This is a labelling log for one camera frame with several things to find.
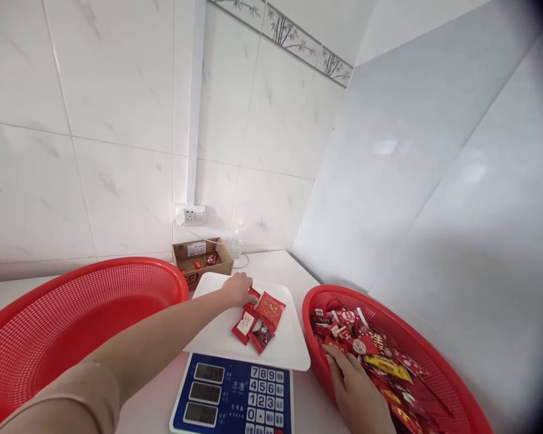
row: electrical outlet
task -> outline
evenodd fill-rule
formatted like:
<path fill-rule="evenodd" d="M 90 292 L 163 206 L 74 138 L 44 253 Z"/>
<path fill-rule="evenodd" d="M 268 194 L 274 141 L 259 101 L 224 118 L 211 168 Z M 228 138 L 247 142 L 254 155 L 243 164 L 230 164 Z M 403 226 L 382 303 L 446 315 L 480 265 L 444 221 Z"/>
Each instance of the electrical outlet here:
<path fill-rule="evenodd" d="M 205 205 L 176 205 L 175 222 L 181 226 L 205 224 Z"/>

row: human hand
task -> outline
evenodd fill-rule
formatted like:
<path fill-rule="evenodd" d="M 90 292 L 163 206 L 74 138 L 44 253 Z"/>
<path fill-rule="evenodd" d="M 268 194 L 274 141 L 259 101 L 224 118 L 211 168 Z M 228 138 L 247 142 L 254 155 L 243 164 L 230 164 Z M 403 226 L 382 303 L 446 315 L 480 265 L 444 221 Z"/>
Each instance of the human hand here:
<path fill-rule="evenodd" d="M 388 404 L 356 357 L 323 345 L 334 394 L 344 423 L 352 434 L 395 434 Z"/>
<path fill-rule="evenodd" d="M 247 293 L 252 284 L 253 279 L 245 273 L 237 272 L 227 279 L 221 287 L 221 291 L 225 293 L 229 307 L 242 307 L 247 303 L 255 303 L 258 298 Z"/>

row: yellow candy wrapper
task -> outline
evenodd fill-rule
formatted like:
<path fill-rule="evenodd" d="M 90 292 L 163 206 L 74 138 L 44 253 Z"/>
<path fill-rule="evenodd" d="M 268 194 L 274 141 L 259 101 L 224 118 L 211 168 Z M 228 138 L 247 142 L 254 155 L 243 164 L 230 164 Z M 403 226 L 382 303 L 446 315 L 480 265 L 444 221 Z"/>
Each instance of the yellow candy wrapper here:
<path fill-rule="evenodd" d="M 364 361 L 371 364 L 372 366 L 377 367 L 381 371 L 384 371 L 387 374 L 393 375 L 401 380 L 406 380 L 412 383 L 412 378 L 402 365 L 397 365 L 392 360 L 387 359 L 386 357 L 376 356 L 374 354 L 367 354 L 364 356 Z"/>

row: beige sleeve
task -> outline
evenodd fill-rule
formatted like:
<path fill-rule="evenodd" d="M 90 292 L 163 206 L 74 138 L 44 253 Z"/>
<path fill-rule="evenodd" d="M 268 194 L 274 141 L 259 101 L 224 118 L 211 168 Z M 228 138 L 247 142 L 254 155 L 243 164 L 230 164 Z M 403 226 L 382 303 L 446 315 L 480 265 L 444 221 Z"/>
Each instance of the beige sleeve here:
<path fill-rule="evenodd" d="M 0 434 L 112 434 L 119 421 L 119 386 L 95 362 L 73 366 L 0 424 Z"/>

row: red mesh basket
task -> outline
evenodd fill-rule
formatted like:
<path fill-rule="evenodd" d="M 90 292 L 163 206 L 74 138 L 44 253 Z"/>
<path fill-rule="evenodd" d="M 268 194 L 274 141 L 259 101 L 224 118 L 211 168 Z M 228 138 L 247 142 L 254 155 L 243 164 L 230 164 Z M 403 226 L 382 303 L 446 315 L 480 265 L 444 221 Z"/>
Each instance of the red mesh basket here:
<path fill-rule="evenodd" d="M 189 299 L 183 274 L 129 257 L 61 275 L 0 311 L 0 422 L 103 342 Z"/>
<path fill-rule="evenodd" d="M 323 356 L 310 324 L 314 308 L 325 305 L 335 295 L 346 309 L 359 307 L 367 321 L 394 337 L 398 349 L 421 364 L 429 375 L 426 383 L 446 404 L 454 418 L 438 417 L 440 428 L 450 434 L 492 433 L 491 426 L 469 389 L 448 362 L 415 329 L 376 300 L 334 285 L 312 288 L 303 300 L 302 318 L 314 374 L 336 405 L 328 362 Z"/>

